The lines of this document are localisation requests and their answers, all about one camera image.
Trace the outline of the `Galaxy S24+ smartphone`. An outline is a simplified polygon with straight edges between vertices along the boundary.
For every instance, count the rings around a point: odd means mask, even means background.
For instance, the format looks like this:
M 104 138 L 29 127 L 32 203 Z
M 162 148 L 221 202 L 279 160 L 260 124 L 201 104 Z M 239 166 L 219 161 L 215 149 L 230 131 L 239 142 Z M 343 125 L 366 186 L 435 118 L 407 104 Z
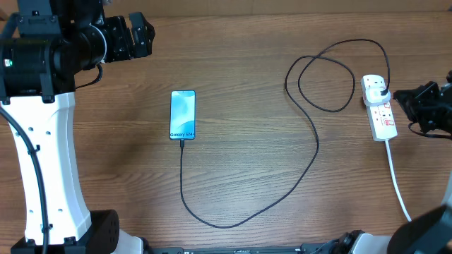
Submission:
M 196 138 L 196 92 L 194 90 L 172 91 L 169 138 L 171 140 Z

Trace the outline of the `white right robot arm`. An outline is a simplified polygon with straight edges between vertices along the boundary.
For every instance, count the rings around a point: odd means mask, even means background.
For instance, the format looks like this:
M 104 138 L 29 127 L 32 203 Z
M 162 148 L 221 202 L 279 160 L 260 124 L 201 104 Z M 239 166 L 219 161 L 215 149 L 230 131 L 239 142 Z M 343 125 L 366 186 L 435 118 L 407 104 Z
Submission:
M 451 139 L 451 76 L 440 87 L 434 81 L 414 90 L 398 90 L 390 96 L 381 95 L 383 78 L 366 75 L 361 79 L 363 100 L 375 141 L 389 144 L 397 136 L 390 98 L 407 115 L 411 124 L 418 124 L 418 135 L 427 138 Z M 451 189 L 436 209 L 409 218 L 392 236 L 374 236 L 361 230 L 343 234 L 316 249 L 317 253 L 450 253 Z

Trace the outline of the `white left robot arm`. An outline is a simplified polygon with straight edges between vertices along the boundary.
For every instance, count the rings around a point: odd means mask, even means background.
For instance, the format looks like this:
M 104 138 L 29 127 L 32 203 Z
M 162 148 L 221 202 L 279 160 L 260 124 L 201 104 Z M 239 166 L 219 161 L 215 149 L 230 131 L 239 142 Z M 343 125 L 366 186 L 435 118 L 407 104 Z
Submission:
M 154 27 L 140 12 L 107 17 L 103 1 L 19 1 L 1 33 L 1 115 L 18 153 L 26 225 L 12 253 L 151 252 L 114 210 L 89 210 L 73 141 L 75 76 L 149 56 Z

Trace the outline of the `white power strip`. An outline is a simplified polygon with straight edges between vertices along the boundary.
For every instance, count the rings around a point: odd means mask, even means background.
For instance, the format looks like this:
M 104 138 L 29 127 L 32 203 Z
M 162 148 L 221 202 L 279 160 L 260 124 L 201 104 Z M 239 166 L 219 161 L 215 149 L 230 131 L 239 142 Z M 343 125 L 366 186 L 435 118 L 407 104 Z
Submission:
M 362 96 L 365 87 L 382 87 L 386 89 L 383 77 L 373 74 L 364 75 L 361 79 L 361 86 Z M 398 135 L 390 100 L 375 107 L 366 106 L 366 109 L 374 141 L 384 142 Z

